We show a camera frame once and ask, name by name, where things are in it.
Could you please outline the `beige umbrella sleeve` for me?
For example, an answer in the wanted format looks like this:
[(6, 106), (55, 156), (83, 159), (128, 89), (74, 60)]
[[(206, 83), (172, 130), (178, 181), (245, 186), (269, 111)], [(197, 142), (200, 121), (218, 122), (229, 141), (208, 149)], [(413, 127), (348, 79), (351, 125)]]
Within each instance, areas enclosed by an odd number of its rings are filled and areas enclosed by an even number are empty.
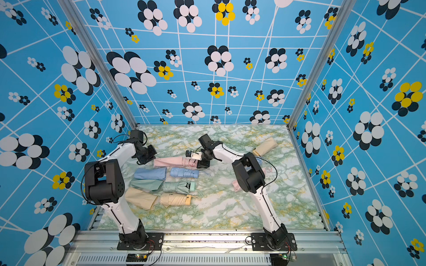
[(125, 193), (125, 199), (144, 210), (150, 210), (153, 208), (158, 197), (145, 191), (130, 187)]

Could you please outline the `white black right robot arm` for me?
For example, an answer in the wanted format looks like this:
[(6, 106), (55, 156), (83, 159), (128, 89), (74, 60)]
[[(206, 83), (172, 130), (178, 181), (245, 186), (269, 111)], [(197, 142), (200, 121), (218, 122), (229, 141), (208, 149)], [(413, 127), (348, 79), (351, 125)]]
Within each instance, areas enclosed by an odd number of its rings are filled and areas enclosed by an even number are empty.
[(285, 244), (288, 231), (279, 219), (273, 204), (267, 194), (265, 173), (253, 153), (239, 153), (228, 148), (221, 141), (214, 141), (204, 134), (199, 138), (201, 145), (202, 166), (209, 167), (211, 160), (217, 160), (233, 167), (238, 185), (252, 198), (258, 213), (261, 216), (264, 233), (268, 246), (272, 250), (279, 250)]

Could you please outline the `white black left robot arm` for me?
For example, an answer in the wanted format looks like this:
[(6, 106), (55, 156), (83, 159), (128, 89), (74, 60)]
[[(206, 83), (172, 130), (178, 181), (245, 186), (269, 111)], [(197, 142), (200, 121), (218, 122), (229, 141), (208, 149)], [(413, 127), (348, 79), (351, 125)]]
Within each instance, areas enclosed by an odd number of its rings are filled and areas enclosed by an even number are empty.
[(85, 200), (101, 206), (115, 222), (119, 243), (126, 248), (141, 250), (148, 242), (142, 221), (131, 211), (125, 197), (125, 181), (121, 167), (131, 158), (139, 165), (155, 159), (156, 149), (146, 146), (148, 137), (140, 130), (132, 130), (129, 138), (118, 142), (117, 147), (98, 161), (88, 162), (84, 167)]

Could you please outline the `mint green umbrella sleeve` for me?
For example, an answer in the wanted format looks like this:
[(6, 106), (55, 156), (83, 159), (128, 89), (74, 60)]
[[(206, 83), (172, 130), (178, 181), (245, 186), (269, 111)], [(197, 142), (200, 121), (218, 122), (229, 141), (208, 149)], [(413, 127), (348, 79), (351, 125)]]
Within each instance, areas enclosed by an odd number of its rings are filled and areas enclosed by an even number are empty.
[(158, 191), (162, 187), (163, 183), (164, 183), (164, 181), (162, 181), (162, 180), (134, 179), (134, 180), (130, 181), (129, 186), (132, 187), (132, 188), (136, 188), (138, 190), (155, 192), (155, 191)]

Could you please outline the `pink sleeved umbrella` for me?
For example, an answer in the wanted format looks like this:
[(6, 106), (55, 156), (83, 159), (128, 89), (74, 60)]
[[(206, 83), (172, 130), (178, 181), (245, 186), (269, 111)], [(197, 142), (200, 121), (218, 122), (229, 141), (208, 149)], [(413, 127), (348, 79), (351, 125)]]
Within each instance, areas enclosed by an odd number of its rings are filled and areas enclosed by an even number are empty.
[(237, 170), (235, 174), (236, 180), (233, 181), (233, 186), (236, 192), (243, 190), (255, 194), (259, 188), (266, 185), (263, 168), (256, 171), (253, 168), (245, 167), (244, 170)]
[(154, 159), (154, 167), (178, 167), (182, 166), (182, 157), (166, 157)]

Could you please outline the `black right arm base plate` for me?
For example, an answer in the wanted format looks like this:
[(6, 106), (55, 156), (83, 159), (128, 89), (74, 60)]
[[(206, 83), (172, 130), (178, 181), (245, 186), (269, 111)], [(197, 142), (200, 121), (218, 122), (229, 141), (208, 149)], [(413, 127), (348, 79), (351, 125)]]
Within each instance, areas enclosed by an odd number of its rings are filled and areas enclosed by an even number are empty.
[(254, 251), (297, 251), (297, 243), (293, 233), (285, 237), (274, 237), (265, 233), (252, 233), (251, 245)]

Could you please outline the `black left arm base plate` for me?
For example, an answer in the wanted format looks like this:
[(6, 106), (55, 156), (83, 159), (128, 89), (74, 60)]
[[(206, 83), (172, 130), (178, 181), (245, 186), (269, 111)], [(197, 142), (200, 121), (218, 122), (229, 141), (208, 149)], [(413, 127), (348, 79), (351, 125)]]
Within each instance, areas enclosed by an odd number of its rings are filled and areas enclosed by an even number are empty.
[(160, 250), (164, 242), (165, 234), (162, 232), (149, 232), (144, 236), (137, 233), (119, 234), (117, 250), (139, 251)]

